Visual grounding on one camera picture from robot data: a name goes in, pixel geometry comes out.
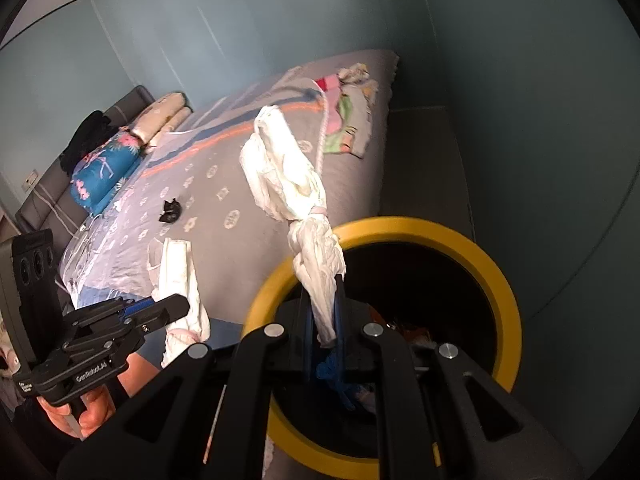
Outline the person's left hand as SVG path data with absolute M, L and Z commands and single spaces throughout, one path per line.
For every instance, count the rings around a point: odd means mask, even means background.
M 120 384 L 124 387 L 128 396 L 134 396 L 148 382 L 150 382 L 160 370 L 151 362 L 140 356 L 139 353 L 133 353 L 128 356 L 128 370 L 118 376 Z M 68 434 L 70 437 L 85 439 L 93 432 L 100 428 L 104 422 L 114 415 L 116 408 L 111 393 L 106 385 L 99 386 L 94 390 L 85 393 L 81 397 L 85 409 L 80 413 L 76 422 L 76 427 L 70 426 L 70 416 L 72 410 L 68 404 L 61 405 L 58 408 L 50 405 L 41 396 L 37 398 L 38 403 L 46 412 L 50 422 Z

